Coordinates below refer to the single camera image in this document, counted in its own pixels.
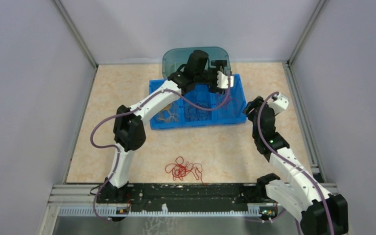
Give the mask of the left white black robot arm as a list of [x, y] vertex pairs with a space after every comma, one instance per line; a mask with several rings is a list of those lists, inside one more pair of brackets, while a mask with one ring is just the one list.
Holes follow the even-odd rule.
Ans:
[[189, 55], [187, 62], [171, 73], [153, 93], [130, 107], [119, 106], [114, 116], [96, 125], [90, 141], [94, 147], [102, 148], [94, 142], [95, 132], [102, 124], [114, 121], [115, 143], [112, 147], [115, 148], [116, 156], [110, 173], [95, 193], [95, 202], [120, 203], [126, 199], [133, 157], [146, 141], [145, 124], [180, 98], [194, 106], [195, 103], [185, 98], [185, 95], [198, 85], [207, 86], [210, 93], [224, 94], [227, 99], [234, 85], [228, 60], [210, 60], [205, 51], [196, 49]]

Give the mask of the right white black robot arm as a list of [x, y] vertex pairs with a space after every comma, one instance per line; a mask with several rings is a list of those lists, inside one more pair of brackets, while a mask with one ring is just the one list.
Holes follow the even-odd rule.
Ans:
[[247, 103], [243, 113], [252, 122], [257, 151], [287, 181], [274, 173], [257, 179], [256, 195], [262, 202], [274, 200], [290, 213], [303, 235], [345, 235], [349, 231], [348, 203], [332, 194], [299, 162], [289, 143], [277, 132], [276, 116], [286, 110], [288, 98], [279, 92], [269, 102], [261, 96]]

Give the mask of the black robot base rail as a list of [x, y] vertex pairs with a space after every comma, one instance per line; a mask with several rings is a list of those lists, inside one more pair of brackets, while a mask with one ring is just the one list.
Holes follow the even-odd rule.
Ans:
[[282, 213], [278, 203], [264, 198], [254, 183], [165, 184], [108, 183], [91, 189], [97, 204], [123, 204], [118, 214], [239, 215], [262, 220]]

